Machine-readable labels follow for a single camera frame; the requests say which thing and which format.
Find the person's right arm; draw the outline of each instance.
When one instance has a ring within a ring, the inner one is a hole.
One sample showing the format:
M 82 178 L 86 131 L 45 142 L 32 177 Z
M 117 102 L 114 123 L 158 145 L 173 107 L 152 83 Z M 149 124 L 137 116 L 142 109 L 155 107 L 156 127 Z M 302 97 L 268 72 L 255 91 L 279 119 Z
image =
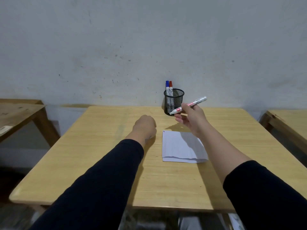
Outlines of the person's right arm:
M 182 105 L 187 116 L 176 120 L 190 128 L 209 156 L 223 188 L 247 229 L 300 229 L 307 200 L 265 167 L 236 149 L 206 119 L 203 110 Z

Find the person's left arm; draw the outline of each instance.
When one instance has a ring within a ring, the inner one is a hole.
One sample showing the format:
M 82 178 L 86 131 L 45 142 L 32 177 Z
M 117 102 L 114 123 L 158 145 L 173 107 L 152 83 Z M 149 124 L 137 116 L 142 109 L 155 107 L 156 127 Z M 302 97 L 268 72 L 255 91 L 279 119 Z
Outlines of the person's left arm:
M 155 120 L 141 116 L 132 132 L 76 179 L 30 230 L 117 229 L 144 156 L 143 148 L 156 132 Z

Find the marker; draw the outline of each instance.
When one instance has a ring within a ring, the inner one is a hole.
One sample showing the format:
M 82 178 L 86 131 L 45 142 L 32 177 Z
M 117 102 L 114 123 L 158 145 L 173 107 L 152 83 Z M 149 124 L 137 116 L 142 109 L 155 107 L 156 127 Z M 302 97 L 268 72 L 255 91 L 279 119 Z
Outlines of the marker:
M 169 90 L 169 81 L 166 81 L 165 86 L 166 86 L 166 95 L 170 96 L 171 92 Z M 171 103 L 169 102 L 169 98 L 167 97 L 166 97 L 166 101 L 167 101 L 167 112 L 169 113 L 171 111 Z
M 173 96 L 173 84 L 172 84 L 172 81 L 169 81 L 169 92 L 170 92 L 170 96 Z M 175 108 L 175 105 L 174 105 L 174 99 L 171 98 L 171 110 L 173 110 Z
M 203 102 L 203 101 L 205 101 L 205 100 L 207 100 L 207 97 L 206 97 L 206 96 L 205 96 L 205 97 L 201 97 L 201 98 L 199 98 L 199 99 L 196 99 L 194 102 L 190 102 L 190 103 L 188 104 L 188 106 L 189 106 L 189 107 L 194 107 L 194 106 L 196 106 L 197 104 L 199 104 L 199 103 L 201 103 L 201 102 Z M 177 114 L 177 113 L 179 113 L 179 112 L 182 112 L 182 107 L 179 107 L 179 108 L 173 110 L 173 111 L 170 113 L 170 115 L 174 115 L 174 114 Z

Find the sleeve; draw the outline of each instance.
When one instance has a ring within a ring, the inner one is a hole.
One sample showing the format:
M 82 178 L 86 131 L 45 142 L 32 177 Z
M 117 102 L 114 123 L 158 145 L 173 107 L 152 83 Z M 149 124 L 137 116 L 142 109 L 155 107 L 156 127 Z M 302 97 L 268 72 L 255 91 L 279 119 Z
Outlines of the sleeve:
M 59 196 L 32 225 L 38 229 L 117 229 L 143 147 L 124 139 Z
M 236 167 L 223 188 L 247 229 L 307 227 L 307 200 L 256 161 Z

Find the hand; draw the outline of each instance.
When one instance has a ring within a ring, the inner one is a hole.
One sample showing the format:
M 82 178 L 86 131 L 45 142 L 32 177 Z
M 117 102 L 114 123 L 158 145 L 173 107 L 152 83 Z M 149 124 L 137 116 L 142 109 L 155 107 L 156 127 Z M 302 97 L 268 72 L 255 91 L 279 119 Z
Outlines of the hand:
M 189 107 L 187 104 L 182 104 L 182 109 L 188 115 L 175 114 L 176 121 L 182 123 L 187 126 L 193 135 L 197 138 L 201 137 L 201 126 L 203 123 L 207 122 L 204 111 L 198 106 L 194 106 L 193 108 Z
M 132 132 L 130 132 L 125 139 L 133 139 L 144 147 L 147 141 L 156 135 L 156 127 L 156 122 L 151 116 L 142 115 L 136 120 Z

